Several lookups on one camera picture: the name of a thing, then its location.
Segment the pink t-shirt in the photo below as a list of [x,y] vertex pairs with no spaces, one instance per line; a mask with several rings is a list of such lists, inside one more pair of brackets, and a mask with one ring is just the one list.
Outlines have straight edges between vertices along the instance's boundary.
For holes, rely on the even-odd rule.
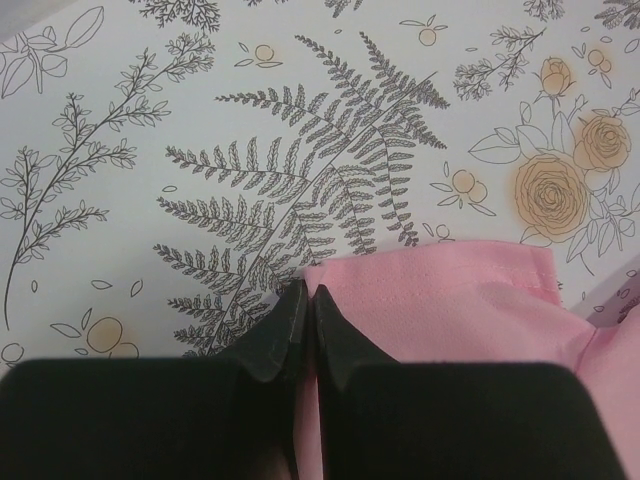
[[639,475],[639,282],[581,318],[565,309],[552,252],[467,241],[309,267],[339,310],[400,361],[543,361],[587,387],[625,472]]

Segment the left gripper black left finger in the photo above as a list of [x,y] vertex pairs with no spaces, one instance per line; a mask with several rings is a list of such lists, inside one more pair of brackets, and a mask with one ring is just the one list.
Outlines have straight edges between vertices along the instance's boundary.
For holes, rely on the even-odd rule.
[[212,357],[31,360],[1,382],[5,479],[294,479],[306,284]]

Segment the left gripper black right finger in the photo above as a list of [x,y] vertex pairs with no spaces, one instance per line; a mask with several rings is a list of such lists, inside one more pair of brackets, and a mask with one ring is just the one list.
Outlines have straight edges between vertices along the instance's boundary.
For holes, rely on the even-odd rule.
[[401,363],[320,286],[313,299],[327,479],[621,479],[585,387],[549,363]]

